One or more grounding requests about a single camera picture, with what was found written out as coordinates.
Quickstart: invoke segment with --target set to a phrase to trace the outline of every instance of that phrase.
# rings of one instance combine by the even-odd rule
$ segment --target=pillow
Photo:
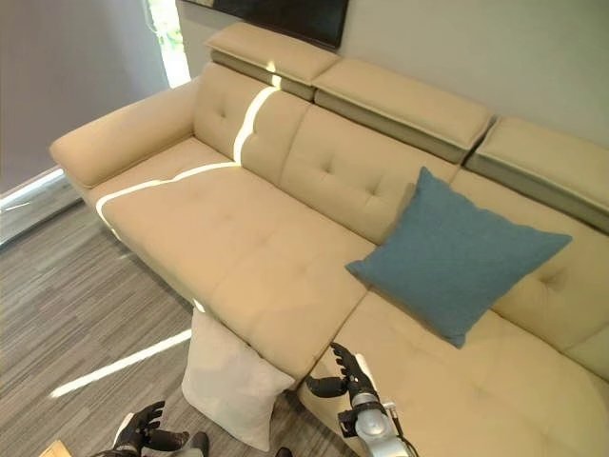
[[[497,299],[570,241],[479,209],[422,168],[395,231],[346,268],[461,348]]]
[[[194,309],[182,392],[213,422],[268,451],[273,405],[293,383],[220,322]]]

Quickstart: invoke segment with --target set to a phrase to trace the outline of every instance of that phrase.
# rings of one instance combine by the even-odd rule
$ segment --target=teal throw pillow
[[[461,348],[497,299],[570,241],[479,209],[422,168],[395,231],[346,268]]]

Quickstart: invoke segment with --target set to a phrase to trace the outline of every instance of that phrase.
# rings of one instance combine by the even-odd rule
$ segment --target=backrest cushion
[[[451,187],[512,222],[573,237],[493,310],[609,380],[609,237],[464,169]]]
[[[218,64],[201,75],[194,134],[226,157],[277,184],[309,104]]]
[[[379,244],[412,196],[422,166],[450,180],[455,166],[312,106],[279,187]]]

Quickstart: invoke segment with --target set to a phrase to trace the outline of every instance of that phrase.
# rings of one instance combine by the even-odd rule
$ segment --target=seat cushion
[[[609,455],[609,385],[492,310],[459,350],[369,292],[336,341],[365,356],[420,455]],[[338,373],[327,351],[312,374]],[[346,396],[299,396],[338,431]]]
[[[88,199],[94,205],[109,192],[222,158],[189,139]],[[311,369],[365,292],[344,264],[374,246],[243,168],[136,190],[109,200],[102,212],[181,294],[202,302],[295,379]]]

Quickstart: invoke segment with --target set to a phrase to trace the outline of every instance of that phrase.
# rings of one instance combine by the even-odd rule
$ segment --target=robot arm
[[[339,413],[343,437],[358,436],[370,457],[418,457],[415,448],[403,436],[395,404],[382,404],[379,400],[363,356],[353,355],[338,343],[330,346],[344,377],[314,379],[307,376],[306,384],[318,397],[331,398],[349,393],[352,409]]]

